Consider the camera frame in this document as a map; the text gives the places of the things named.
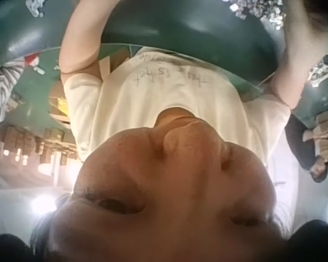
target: red object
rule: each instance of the red object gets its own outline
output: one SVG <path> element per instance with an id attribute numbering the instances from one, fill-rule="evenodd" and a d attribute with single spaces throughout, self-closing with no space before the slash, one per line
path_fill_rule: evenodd
<path id="1" fill-rule="evenodd" d="M 28 66 L 30 63 L 34 61 L 35 58 L 39 56 L 40 53 L 33 53 L 29 56 L 26 56 L 24 60 L 26 61 L 26 66 Z"/>

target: striped shirt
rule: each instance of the striped shirt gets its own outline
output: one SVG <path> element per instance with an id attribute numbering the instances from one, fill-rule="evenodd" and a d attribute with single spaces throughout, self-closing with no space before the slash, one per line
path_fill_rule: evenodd
<path id="1" fill-rule="evenodd" d="M 0 67 L 0 122 L 5 118 L 5 105 L 23 73 L 24 67 L 24 58 L 13 60 Z"/>

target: white t-shirt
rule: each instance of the white t-shirt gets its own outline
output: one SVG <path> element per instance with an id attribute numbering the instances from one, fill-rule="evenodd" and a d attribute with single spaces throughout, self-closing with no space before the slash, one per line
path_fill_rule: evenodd
<path id="1" fill-rule="evenodd" d="M 272 95 L 242 103 L 217 67 L 158 51 L 141 52 L 103 83 L 88 74 L 65 83 L 72 132 L 81 160 L 123 130 L 153 127 L 169 108 L 183 108 L 219 135 L 253 151 L 266 165 L 290 109 Z"/>

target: person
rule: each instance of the person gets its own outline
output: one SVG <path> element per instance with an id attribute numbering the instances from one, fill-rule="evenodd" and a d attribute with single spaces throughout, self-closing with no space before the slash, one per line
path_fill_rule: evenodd
<path id="1" fill-rule="evenodd" d="M 0 67 L 0 123 L 5 119 L 5 105 L 24 72 L 26 61 L 18 58 Z"/>
<path id="2" fill-rule="evenodd" d="M 303 1 L 289 1 L 282 63 L 268 92 L 243 104 L 220 69 L 158 49 L 102 81 L 101 34 L 117 4 L 81 0 L 67 27 L 61 80 L 84 164 L 73 194 L 34 234 L 32 254 L 214 262 L 278 249 L 265 164 L 309 70 L 328 53 L 328 23 L 318 28 Z"/>
<path id="3" fill-rule="evenodd" d="M 286 138 L 300 166 L 316 183 L 322 183 L 328 175 L 328 159 L 316 155 L 315 141 L 308 139 L 308 128 L 294 115 L 285 126 Z"/>

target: eye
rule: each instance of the eye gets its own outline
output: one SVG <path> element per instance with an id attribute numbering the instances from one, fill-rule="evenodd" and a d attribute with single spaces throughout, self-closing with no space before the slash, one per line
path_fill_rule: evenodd
<path id="1" fill-rule="evenodd" d="M 114 212 L 120 215 L 130 215 L 140 212 L 139 209 L 127 206 L 116 199 L 103 200 L 98 202 L 98 205 L 104 209 L 107 209 L 110 212 Z"/>
<path id="2" fill-rule="evenodd" d="M 257 227 L 263 225 L 265 222 L 257 217 L 254 218 L 231 218 L 231 222 L 235 225 L 243 226 L 246 228 Z"/>
<path id="3" fill-rule="evenodd" d="M 86 200 L 94 203 L 102 209 L 117 213 L 120 215 L 130 215 L 140 213 L 144 209 L 144 205 L 136 203 L 134 199 L 118 200 L 109 196 L 109 193 L 105 192 L 91 192 L 89 189 L 83 191 L 82 197 Z"/>

